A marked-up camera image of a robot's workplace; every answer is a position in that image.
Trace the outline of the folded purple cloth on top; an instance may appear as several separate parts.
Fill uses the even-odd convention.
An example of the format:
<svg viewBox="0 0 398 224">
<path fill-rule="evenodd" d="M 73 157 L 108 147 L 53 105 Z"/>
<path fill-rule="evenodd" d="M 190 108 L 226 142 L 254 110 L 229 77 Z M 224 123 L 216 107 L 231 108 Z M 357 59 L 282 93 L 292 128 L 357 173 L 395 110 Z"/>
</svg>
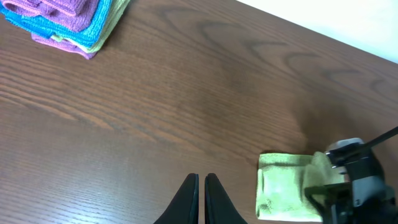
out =
<svg viewBox="0 0 398 224">
<path fill-rule="evenodd" d="M 42 16 L 73 32 L 87 28 L 98 0 L 2 0 L 2 6 L 20 16 Z"/>
</svg>

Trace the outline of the green microfiber cloth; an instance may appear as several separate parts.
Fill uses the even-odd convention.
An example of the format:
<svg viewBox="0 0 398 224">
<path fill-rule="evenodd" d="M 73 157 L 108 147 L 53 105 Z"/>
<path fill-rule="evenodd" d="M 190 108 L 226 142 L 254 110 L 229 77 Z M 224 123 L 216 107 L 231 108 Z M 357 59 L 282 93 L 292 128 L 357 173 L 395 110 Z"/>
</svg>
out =
<svg viewBox="0 0 398 224">
<path fill-rule="evenodd" d="M 339 184 L 344 175 L 322 152 L 314 155 L 265 153 L 259 156 L 256 216 L 260 220 L 321 222 L 304 189 Z"/>
</svg>

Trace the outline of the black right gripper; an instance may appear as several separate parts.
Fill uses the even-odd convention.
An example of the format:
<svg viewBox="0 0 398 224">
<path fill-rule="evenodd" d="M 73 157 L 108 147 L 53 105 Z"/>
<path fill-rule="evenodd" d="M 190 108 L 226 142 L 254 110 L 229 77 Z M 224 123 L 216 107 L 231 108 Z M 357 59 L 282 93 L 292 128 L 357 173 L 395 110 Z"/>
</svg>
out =
<svg viewBox="0 0 398 224">
<path fill-rule="evenodd" d="M 343 166 L 349 182 L 305 189 L 305 196 L 323 223 L 397 223 L 394 189 L 372 151 L 367 158 Z"/>
</svg>

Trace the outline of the folded purple cloth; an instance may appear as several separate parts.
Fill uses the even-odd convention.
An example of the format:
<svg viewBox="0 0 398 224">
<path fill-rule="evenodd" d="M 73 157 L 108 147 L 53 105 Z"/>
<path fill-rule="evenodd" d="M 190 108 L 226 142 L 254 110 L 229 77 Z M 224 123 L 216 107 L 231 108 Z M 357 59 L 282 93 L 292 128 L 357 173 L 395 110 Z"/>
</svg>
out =
<svg viewBox="0 0 398 224">
<path fill-rule="evenodd" d="M 86 53 L 81 48 L 77 47 L 76 45 L 67 40 L 62 40 L 61 42 L 57 42 L 56 40 L 46 39 L 36 34 L 31 34 L 31 37 L 32 40 L 40 44 L 48 45 L 50 47 L 54 47 L 69 53 L 79 54 L 87 60 L 92 59 L 97 54 L 97 52 Z"/>
<path fill-rule="evenodd" d="M 2 0 L 2 6 L 20 16 L 42 16 L 73 32 L 87 28 L 98 0 Z"/>
</svg>

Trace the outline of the folded yellow-green cloth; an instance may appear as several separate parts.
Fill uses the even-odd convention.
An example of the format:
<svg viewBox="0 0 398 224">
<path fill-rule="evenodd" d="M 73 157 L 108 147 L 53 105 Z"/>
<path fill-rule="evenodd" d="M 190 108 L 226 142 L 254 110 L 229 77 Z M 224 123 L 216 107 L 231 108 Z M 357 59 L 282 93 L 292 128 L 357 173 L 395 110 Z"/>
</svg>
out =
<svg viewBox="0 0 398 224">
<path fill-rule="evenodd" d="M 51 39 L 61 42 L 67 40 L 86 53 L 100 50 L 115 28 L 129 0 L 101 0 L 91 20 L 91 24 L 81 32 L 74 33 L 59 29 Z"/>
</svg>

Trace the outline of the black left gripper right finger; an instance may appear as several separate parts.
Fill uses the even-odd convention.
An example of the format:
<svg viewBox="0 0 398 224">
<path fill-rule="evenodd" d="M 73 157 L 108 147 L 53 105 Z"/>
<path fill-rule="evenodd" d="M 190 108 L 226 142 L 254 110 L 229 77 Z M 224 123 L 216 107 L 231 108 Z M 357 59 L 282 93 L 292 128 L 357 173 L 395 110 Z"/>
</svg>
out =
<svg viewBox="0 0 398 224">
<path fill-rule="evenodd" d="M 247 224 L 214 173 L 205 178 L 205 223 Z"/>
</svg>

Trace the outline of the folded purple cloth at bottom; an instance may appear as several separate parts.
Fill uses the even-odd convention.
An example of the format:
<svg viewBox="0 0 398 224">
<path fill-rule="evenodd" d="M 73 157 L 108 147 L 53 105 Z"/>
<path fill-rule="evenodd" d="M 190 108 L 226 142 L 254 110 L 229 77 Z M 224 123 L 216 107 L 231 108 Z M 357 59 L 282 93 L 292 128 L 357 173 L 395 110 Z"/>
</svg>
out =
<svg viewBox="0 0 398 224">
<path fill-rule="evenodd" d="M 54 47 L 69 53 L 79 54 L 87 60 L 92 59 L 97 54 L 97 52 L 86 53 L 81 48 L 77 47 L 76 45 L 67 40 L 62 40 L 61 42 L 57 42 L 56 40 L 46 39 L 36 34 L 31 34 L 31 37 L 32 40 L 40 44 L 48 45 L 50 47 Z"/>
</svg>

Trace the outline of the folded blue cloth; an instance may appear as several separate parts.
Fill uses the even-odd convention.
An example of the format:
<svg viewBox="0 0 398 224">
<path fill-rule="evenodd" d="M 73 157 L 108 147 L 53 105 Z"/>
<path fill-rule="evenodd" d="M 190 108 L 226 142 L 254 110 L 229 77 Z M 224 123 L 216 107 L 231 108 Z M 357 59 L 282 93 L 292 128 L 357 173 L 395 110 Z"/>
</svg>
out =
<svg viewBox="0 0 398 224">
<path fill-rule="evenodd" d="M 11 24 L 49 39 L 73 40 L 92 47 L 100 38 L 112 1 L 1 1 Z"/>
</svg>

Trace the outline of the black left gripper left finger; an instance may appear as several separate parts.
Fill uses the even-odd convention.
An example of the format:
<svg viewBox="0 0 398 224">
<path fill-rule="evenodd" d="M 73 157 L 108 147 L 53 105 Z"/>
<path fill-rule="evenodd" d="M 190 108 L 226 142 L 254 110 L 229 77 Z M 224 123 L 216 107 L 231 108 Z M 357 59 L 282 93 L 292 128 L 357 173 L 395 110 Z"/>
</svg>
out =
<svg viewBox="0 0 398 224">
<path fill-rule="evenodd" d="M 188 174 L 179 190 L 154 224 L 198 223 L 199 176 Z"/>
</svg>

